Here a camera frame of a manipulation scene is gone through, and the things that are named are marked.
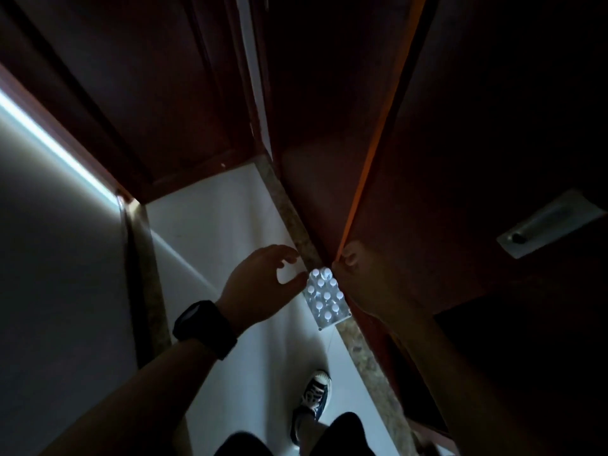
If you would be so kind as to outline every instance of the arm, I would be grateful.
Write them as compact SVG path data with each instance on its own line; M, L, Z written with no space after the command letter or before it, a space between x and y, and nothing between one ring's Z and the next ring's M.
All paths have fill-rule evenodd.
M365 312L383 321L414 360L462 454L544 453L510 415L492 385L472 368L441 328L400 288L399 275L360 242L334 263L340 287Z
M238 336L276 314L306 286L305 272L277 281L283 261L297 252L284 245L259 249L232 272L217 301ZM209 374L215 355L190 339L174 344L100 404L88 411L42 452L44 456L132 454L170 437Z

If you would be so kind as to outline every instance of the person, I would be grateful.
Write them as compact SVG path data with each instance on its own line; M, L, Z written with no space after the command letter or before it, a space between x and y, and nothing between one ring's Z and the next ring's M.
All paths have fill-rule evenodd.
M332 266L340 287L407 348L463 455L545 452L450 344L432 316L407 295L387 260L359 241L347 245L342 256ZM42 454L150 452L163 438L170 438L214 363L224 358L236 338L303 291L305 272L285 284L277 280L283 262L293 264L297 257L297 251L285 245L254 251L234 269L215 305L197 303L182 314L174 329L178 343L84 414ZM314 372L291 420L291 439L300 454L373 454L355 414L345 413L330 426L319 422L330 398L329 374ZM216 454L240 452L270 454L260 440L244 432L229 437Z

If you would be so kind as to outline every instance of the black shorts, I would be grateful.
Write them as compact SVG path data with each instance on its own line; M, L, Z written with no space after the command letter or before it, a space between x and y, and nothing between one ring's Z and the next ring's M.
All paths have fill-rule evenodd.
M272 453L262 441L247 432L237 432L228 437L220 446L215 456L227 456L240 453L255 453L260 456L272 456ZM325 430L311 456L324 456L346 453L352 455L371 455L373 452L367 445L365 431L359 416L354 413L340 415L330 427Z

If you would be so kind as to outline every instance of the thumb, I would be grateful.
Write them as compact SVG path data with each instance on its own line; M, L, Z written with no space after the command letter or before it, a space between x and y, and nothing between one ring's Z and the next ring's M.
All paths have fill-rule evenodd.
M287 283L281 285L281 291L287 302L291 301L299 292L304 291L308 282L308 273L300 272Z
M344 263L337 261L331 264L331 270L334 272L334 277L338 281L338 286L348 293L354 279L351 271Z

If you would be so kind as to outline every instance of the black and white sneaker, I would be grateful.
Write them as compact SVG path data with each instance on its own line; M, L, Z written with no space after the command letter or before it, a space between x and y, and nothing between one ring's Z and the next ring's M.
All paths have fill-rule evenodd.
M308 385L300 398L300 406L298 406L291 418L291 441L294 445L300 446L300 441L297 437L297 426L300 423L300 417L304 414L310 414L318 421L325 407L330 402L331 398L331 378L329 373L324 370L317 370L311 376Z

